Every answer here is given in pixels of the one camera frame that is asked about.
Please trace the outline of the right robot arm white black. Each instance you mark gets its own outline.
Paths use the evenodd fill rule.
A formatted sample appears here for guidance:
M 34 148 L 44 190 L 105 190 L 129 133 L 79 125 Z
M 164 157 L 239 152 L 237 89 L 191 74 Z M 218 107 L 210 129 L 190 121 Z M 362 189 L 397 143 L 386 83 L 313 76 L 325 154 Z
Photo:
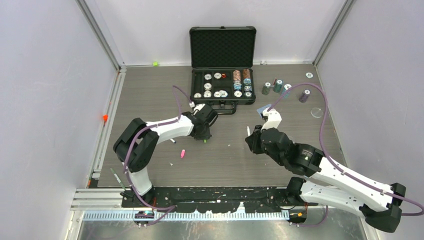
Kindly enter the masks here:
M 276 128 L 256 125 L 245 138 L 250 151 L 266 154 L 279 166 L 292 172 L 285 192 L 291 205 L 318 203 L 352 213 L 371 227 L 394 233 L 402 217 L 400 197 L 406 187 L 386 184 L 363 176 L 326 157 L 318 148 L 295 143 Z

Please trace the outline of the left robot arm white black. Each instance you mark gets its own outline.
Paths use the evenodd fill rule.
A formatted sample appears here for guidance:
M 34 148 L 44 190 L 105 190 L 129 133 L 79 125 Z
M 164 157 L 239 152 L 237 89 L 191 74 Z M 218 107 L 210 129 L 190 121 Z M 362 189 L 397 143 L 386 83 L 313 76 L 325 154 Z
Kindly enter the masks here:
M 153 202 L 147 165 L 158 144 L 179 137 L 192 137 L 197 141 L 212 137 L 210 127 L 218 119 L 218 113 L 207 104 L 197 104 L 192 111 L 161 121 L 133 119 L 113 145 L 113 151 L 123 164 L 123 172 L 141 207 Z

